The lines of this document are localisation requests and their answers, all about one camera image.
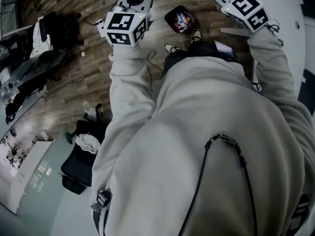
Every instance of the sneaker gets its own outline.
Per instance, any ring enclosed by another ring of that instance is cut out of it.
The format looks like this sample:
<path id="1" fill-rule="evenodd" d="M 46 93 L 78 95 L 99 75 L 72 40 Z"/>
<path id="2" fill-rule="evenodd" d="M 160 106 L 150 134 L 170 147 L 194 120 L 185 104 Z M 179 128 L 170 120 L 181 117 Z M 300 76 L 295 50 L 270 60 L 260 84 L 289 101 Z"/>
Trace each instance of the sneaker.
<path id="1" fill-rule="evenodd" d="M 175 52 L 175 51 L 177 51 L 177 50 L 181 50 L 180 48 L 178 48 L 177 46 L 175 46 L 175 45 L 172 45 L 172 44 L 165 44 L 164 45 L 164 50 L 168 53 L 168 54 L 170 54 L 170 53 L 173 53 L 173 52 Z"/>
<path id="2" fill-rule="evenodd" d="M 191 35 L 191 44 L 197 41 L 201 41 L 202 35 L 199 29 L 195 29 Z"/>

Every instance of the floor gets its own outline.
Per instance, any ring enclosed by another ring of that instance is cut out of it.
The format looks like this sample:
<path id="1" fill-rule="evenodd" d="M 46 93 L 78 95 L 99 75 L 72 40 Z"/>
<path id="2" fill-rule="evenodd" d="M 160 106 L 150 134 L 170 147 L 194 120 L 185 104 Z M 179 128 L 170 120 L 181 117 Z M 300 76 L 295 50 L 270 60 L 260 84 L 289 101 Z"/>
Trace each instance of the floor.
<path id="1" fill-rule="evenodd" d="M 82 104 L 85 100 L 92 106 L 101 103 L 104 115 L 110 118 L 111 62 L 108 55 L 112 48 L 100 37 L 97 28 L 86 22 L 93 24 L 104 18 L 114 2 L 115 0 L 21 0 L 23 26 L 35 24 L 39 16 L 47 14 L 47 11 L 39 10 L 30 13 L 30 9 L 35 5 L 37 8 L 62 14 L 80 12 L 80 35 L 85 44 L 68 53 L 58 71 L 61 81 L 49 83 L 47 97 L 39 100 L 14 125 L 18 139 L 30 141 L 43 129 L 51 138 L 55 138 L 63 129 L 74 130 L 76 121 L 84 114 Z M 189 45 L 190 35 L 175 33 L 164 20 L 165 14 L 178 5 L 184 5 L 195 16 L 204 39 L 217 40 L 233 48 L 246 76 L 250 78 L 252 58 L 247 40 L 244 37 L 220 33 L 220 27 L 236 25 L 220 12 L 220 7 L 212 0 L 154 0 L 151 10 L 154 23 L 142 41 L 144 52 L 157 52 L 151 61 L 163 67 L 166 57 L 163 50 L 165 42 L 174 43 L 181 48 L 187 48 Z M 149 65 L 149 68 L 153 79 L 157 81 L 160 71 L 152 65 Z"/>

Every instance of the black cable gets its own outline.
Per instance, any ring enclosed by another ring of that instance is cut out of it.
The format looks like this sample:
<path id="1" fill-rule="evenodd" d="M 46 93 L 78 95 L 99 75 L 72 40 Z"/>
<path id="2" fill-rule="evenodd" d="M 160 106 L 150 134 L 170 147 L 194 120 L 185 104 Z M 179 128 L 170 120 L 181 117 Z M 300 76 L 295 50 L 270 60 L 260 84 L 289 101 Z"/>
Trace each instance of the black cable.
<path id="1" fill-rule="evenodd" d="M 118 2 L 118 0 L 115 1 L 115 3 L 113 4 L 113 6 L 111 7 L 110 11 L 113 10 L 113 8 L 115 7 L 115 5 L 116 5 L 117 2 Z M 36 8 L 36 5 L 35 5 L 33 8 L 30 9 L 30 13 L 32 13 L 32 12 L 35 11 L 35 10 L 37 10 L 37 11 L 41 11 L 41 10 L 42 10 L 42 11 L 47 11 L 47 12 L 55 12 L 55 13 L 57 13 L 57 14 L 64 15 L 64 16 L 67 16 L 67 15 L 70 15 L 70 14 L 71 14 L 71 13 L 69 13 L 69 14 L 62 14 L 62 13 L 57 12 L 57 11 L 45 10 L 45 9 L 37 9 L 37 8 Z M 97 26 L 99 23 L 102 23 L 105 19 L 106 19 L 106 17 L 103 18 L 102 20 L 100 20 L 99 22 L 96 22 L 95 24 L 91 24 L 90 22 L 87 22 L 87 21 L 82 20 L 82 19 L 81 19 L 81 21 L 84 22 L 84 23 L 86 23 L 86 24 L 88 24 L 88 25 L 90 25 L 90 26 Z"/>
<path id="2" fill-rule="evenodd" d="M 153 59 L 156 56 L 157 52 L 156 50 L 152 50 L 149 52 L 148 56 L 147 56 L 147 62 L 150 63 L 151 65 L 155 66 L 158 70 L 160 70 L 161 72 L 163 72 L 163 70 L 161 68 L 159 68 L 156 64 L 153 64 L 150 59 Z"/>
<path id="3" fill-rule="evenodd" d="M 150 59 L 153 59 L 156 56 L 157 52 L 156 50 L 152 50 L 149 52 L 149 54 L 147 55 L 147 62 L 150 63 L 151 65 L 155 66 L 158 70 L 160 70 L 161 72 L 163 72 L 163 70 L 161 68 L 159 68 L 156 64 L 153 64 Z M 152 89 L 152 84 L 153 84 L 153 77 L 152 77 L 152 73 L 149 69 L 149 67 L 147 66 L 147 70 L 149 72 L 150 75 L 150 91 L 153 91 Z"/>
<path id="4" fill-rule="evenodd" d="M 266 27 L 274 34 L 274 32 L 279 33 L 280 31 L 280 25 L 278 20 L 274 19 L 278 24 L 277 25 L 270 25 L 270 24 L 266 24 Z M 278 41 L 280 42 L 281 46 L 284 46 L 284 42 L 283 40 L 278 38 Z"/>
<path id="5" fill-rule="evenodd" d="M 213 138 L 211 138 L 205 145 L 205 153 L 203 156 L 203 161 L 202 161 L 202 165 L 201 165 L 201 169 L 200 169 L 200 173 L 199 173 L 199 178 L 198 178 L 198 183 L 197 183 L 197 187 L 195 190 L 195 193 L 193 195 L 191 204 L 189 206 L 188 212 L 186 214 L 186 217 L 184 219 L 183 225 L 178 233 L 178 236 L 182 236 L 186 227 L 186 224 L 188 222 L 188 219 L 190 217 L 190 213 L 192 211 L 192 208 L 194 206 L 194 203 L 196 201 L 197 195 L 198 195 L 198 191 L 201 185 L 201 180 L 202 180 L 202 175 L 203 175 L 203 171 L 205 168 L 205 164 L 206 164 L 206 158 L 208 155 L 208 151 L 210 149 L 210 146 L 212 144 L 212 142 L 214 142 L 215 140 L 220 139 L 222 142 L 224 142 L 225 144 L 229 145 L 230 147 L 233 147 L 236 150 L 236 153 L 239 156 L 240 159 L 240 163 L 241 163 L 241 167 L 244 169 L 245 172 L 245 177 L 246 177 L 246 181 L 247 181 L 247 186 L 248 186 L 248 190 L 250 193 L 250 199 L 251 199 L 251 205 L 252 205 L 252 217 L 253 217 L 253 224 L 254 224 L 254 236 L 257 236 L 257 218 L 256 218 L 256 210 L 255 210 L 255 203 L 254 203 L 254 198 L 253 198 L 253 194 L 252 194 L 252 185 L 251 185 L 251 181 L 248 175 L 248 171 L 246 168 L 246 161 L 242 155 L 241 149 L 238 146 L 237 142 L 235 140 L 233 140 L 232 138 L 226 136 L 226 135 L 215 135 Z"/>
<path id="6" fill-rule="evenodd" d="M 116 0 L 115 1 L 115 3 L 113 4 L 113 6 L 111 7 L 111 9 L 109 10 L 109 11 L 112 11 L 113 9 L 114 9 L 114 7 L 115 7 L 115 5 L 117 4 L 117 2 L 118 2 L 118 0 Z M 97 26 L 99 23 L 102 23 L 105 19 L 106 19 L 106 17 L 104 17 L 102 20 L 100 20 L 99 22 L 96 22 L 95 24 L 93 24 L 92 26 Z"/>

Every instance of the white cloth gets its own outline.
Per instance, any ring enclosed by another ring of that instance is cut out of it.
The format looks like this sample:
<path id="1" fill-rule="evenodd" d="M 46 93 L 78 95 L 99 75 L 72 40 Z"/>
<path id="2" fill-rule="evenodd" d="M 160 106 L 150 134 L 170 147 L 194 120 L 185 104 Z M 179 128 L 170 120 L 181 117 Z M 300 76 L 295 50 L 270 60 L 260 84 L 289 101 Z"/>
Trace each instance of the white cloth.
<path id="1" fill-rule="evenodd" d="M 91 204 L 110 189 L 106 236 L 174 236 L 183 224 L 205 145 L 237 141 L 252 185 L 259 236 L 281 235 L 302 193 L 315 199 L 311 115 L 296 100 L 286 56 L 266 28 L 249 41 L 260 93 L 235 66 L 213 57 L 174 65 L 150 98 L 137 48 L 110 57 L 113 119 L 93 165 Z M 236 151 L 211 145 L 185 236 L 253 235 L 246 177 Z"/>
<path id="2" fill-rule="evenodd" d="M 88 151 L 92 154 L 96 154 L 100 147 L 99 141 L 89 134 L 80 134 L 79 136 L 76 136 L 75 143 L 79 145 L 82 150 Z"/>
<path id="3" fill-rule="evenodd" d="M 5 46 L 0 45 L 0 60 L 5 59 L 9 55 L 9 50 Z"/>
<path id="4" fill-rule="evenodd" d="M 37 22 L 35 24 L 34 32 L 33 32 L 33 50 L 31 52 L 30 58 L 33 58 L 37 55 L 40 55 L 52 49 L 53 49 L 53 46 L 51 44 L 49 34 L 47 35 L 46 41 L 42 42 L 41 36 L 40 36 L 40 30 L 39 30 L 39 22 Z"/>

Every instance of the small box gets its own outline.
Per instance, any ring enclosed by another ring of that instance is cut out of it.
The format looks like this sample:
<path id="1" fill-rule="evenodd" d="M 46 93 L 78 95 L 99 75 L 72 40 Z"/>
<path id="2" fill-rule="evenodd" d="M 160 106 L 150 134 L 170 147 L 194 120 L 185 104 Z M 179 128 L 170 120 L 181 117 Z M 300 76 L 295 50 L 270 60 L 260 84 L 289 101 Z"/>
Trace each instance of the small box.
<path id="1" fill-rule="evenodd" d="M 260 0 L 233 0 L 223 6 L 221 11 L 251 32 L 258 31 L 269 21 Z"/>
<path id="2" fill-rule="evenodd" d="M 111 45 L 135 46 L 148 30 L 147 14 L 108 12 L 104 30 Z"/>

